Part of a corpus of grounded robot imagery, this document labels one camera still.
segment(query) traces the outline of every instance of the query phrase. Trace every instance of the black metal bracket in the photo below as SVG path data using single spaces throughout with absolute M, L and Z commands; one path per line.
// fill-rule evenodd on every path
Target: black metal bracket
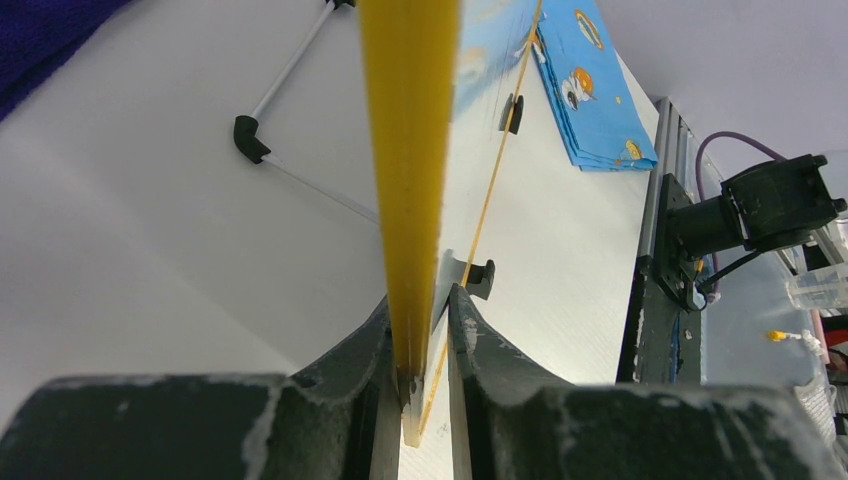
M 655 280 L 654 262 L 636 259 L 616 383 L 699 384 L 701 312 L 687 310 Z
M 695 260 L 689 258 L 680 239 L 673 230 L 670 213 L 692 205 L 692 200 L 683 186 L 672 174 L 662 178 L 659 204 L 657 206 L 657 228 L 654 240 L 653 274 L 662 290 L 682 308 L 697 310 L 692 304 L 695 290 Z
M 258 130 L 259 121 L 255 118 L 248 115 L 236 117 L 233 125 L 233 142 L 239 152 L 256 165 L 262 163 L 263 156 L 271 153 L 271 149 L 256 138 Z

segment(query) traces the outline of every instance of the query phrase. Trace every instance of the plastic container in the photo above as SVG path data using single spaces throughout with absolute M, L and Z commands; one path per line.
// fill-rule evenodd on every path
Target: plastic container
M 848 307 L 848 264 L 797 275 L 786 282 L 789 300 L 799 309 Z

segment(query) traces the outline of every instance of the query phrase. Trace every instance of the metal stand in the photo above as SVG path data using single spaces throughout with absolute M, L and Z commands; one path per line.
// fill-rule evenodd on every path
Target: metal stand
M 656 281 L 669 298 L 677 301 L 682 308 L 689 308 L 695 282 L 695 261 L 688 258 L 679 242 L 669 234 L 672 210 L 688 207 L 692 200 L 672 174 L 662 178 L 659 206 L 657 208 L 657 227 L 654 239 L 654 272 Z
M 684 269 L 691 268 L 694 272 L 694 264 L 681 267 L 673 244 L 664 247 L 662 244 L 668 240 L 658 238 L 660 223 L 668 223 L 665 214 L 659 215 L 660 203 L 664 203 L 665 210 L 683 206 L 682 202 L 691 203 L 685 193 L 681 194 L 683 188 L 679 184 L 673 188 L 665 185 L 667 175 L 673 184 L 677 183 L 674 179 L 686 183 L 691 176 L 684 153 L 688 148 L 689 128 L 667 98 L 656 106 L 660 121 L 655 146 L 660 161 L 648 183 L 616 382 L 698 384 L 701 381 L 701 314 L 683 308 L 677 294 L 681 292 L 680 298 L 685 299 L 685 288 L 681 289 L 680 282 L 682 277 L 687 277 Z M 655 258 L 658 244 L 660 251 L 665 252 L 663 260 Z M 656 273 L 662 265 L 673 267 L 668 279 Z
M 785 392 L 577 387 L 492 328 L 459 286 L 448 322 L 456 479 L 840 478 Z
M 320 185 L 287 169 L 283 161 L 274 155 L 270 148 L 256 138 L 256 132 L 259 130 L 259 117 L 266 110 L 271 100 L 276 96 L 280 87 L 283 86 L 283 83 L 285 83 L 286 78 L 288 78 L 292 70 L 294 70 L 297 62 L 299 62 L 303 57 L 303 54 L 306 53 L 306 49 L 309 48 L 309 45 L 311 45 L 312 41 L 315 40 L 315 37 L 321 30 L 321 27 L 324 26 L 327 18 L 329 18 L 330 13 L 345 4 L 350 5 L 351 7 L 355 6 L 354 0 L 327 1 L 327 5 L 324 7 L 324 10 L 321 11 L 321 15 L 318 17 L 318 20 L 309 30 L 309 33 L 306 34 L 306 38 L 303 39 L 297 47 L 297 50 L 295 50 L 294 54 L 286 63 L 285 67 L 283 67 L 283 70 L 279 75 L 277 75 L 274 83 L 271 84 L 271 87 L 267 92 L 265 92 L 262 99 L 259 100 L 259 103 L 253 109 L 253 112 L 251 112 L 250 115 L 239 115 L 236 117 L 235 125 L 233 127 L 233 142 L 235 142 L 236 148 L 238 148 L 239 151 L 254 164 L 258 165 L 260 163 L 267 162 L 303 185 L 306 185 L 336 203 L 343 205 L 354 213 L 366 218 L 370 222 L 377 224 L 379 223 L 379 217 L 376 212 L 371 211 L 362 204 L 339 192 L 323 188 Z

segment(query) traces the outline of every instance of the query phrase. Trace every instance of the white wall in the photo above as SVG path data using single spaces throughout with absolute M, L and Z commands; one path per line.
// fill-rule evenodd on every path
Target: white wall
M 699 138 L 737 130 L 786 156 L 848 148 L 848 2 L 597 2 L 636 79 Z M 711 145 L 725 177 L 766 160 Z M 831 195 L 848 197 L 848 164 L 824 172 Z
M 293 371 L 368 317 L 378 228 L 232 144 L 322 8 L 134 2 L 0 123 L 0 428 L 57 375 Z M 353 13 L 260 138 L 373 207 Z

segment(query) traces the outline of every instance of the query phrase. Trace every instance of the black plastic clip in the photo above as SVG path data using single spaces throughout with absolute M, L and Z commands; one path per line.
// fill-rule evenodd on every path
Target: black plastic clip
M 465 289 L 469 294 L 483 300 L 489 299 L 489 294 L 492 293 L 492 285 L 495 283 L 495 262 L 489 260 L 485 266 L 471 265 L 471 270 L 468 272 L 468 281 L 465 284 Z
M 512 112 L 512 118 L 509 117 L 509 112 Z M 521 116 L 524 113 L 524 95 L 519 95 L 513 99 L 510 93 L 506 99 L 503 113 L 501 114 L 501 124 L 498 131 L 503 132 L 507 129 L 506 122 L 509 120 L 509 133 L 518 135 L 518 127 L 521 125 Z
M 259 130 L 259 122 L 249 115 L 239 115 L 236 117 L 235 125 L 233 126 L 233 142 L 236 148 L 248 160 L 259 165 L 262 163 L 262 157 L 271 153 L 271 149 L 256 138 L 256 131 Z
M 519 95 L 512 107 L 512 120 L 509 122 L 509 133 L 518 135 L 521 126 L 521 116 L 524 114 L 524 95 Z

